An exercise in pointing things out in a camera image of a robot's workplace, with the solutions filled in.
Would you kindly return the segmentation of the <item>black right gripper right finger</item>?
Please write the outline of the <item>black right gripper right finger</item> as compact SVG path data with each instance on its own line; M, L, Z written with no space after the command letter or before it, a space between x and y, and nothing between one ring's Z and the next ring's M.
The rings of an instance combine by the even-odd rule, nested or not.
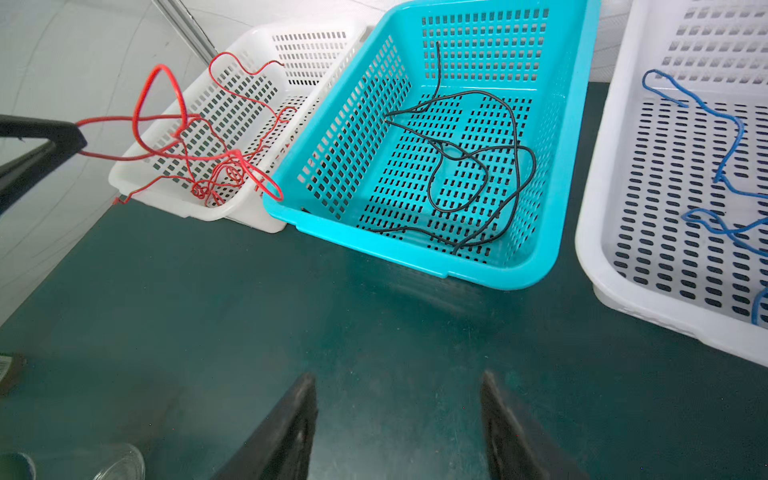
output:
M486 370L480 386L481 418L489 476L492 479L586 479L588 475L557 445Z

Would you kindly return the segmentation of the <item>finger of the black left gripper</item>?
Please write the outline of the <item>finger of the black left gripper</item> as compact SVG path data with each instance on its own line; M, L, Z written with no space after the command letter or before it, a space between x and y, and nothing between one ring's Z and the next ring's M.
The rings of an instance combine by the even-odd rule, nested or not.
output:
M80 128L71 122L1 115L2 138L44 139L56 157L70 158L87 146Z
M48 141L2 165L1 212L5 213L62 163L62 152L55 143Z

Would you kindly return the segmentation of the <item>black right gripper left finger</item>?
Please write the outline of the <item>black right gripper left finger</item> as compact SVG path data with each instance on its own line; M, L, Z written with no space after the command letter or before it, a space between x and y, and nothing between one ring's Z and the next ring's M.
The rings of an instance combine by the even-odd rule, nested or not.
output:
M316 378L300 375L215 479L306 479L318 417Z

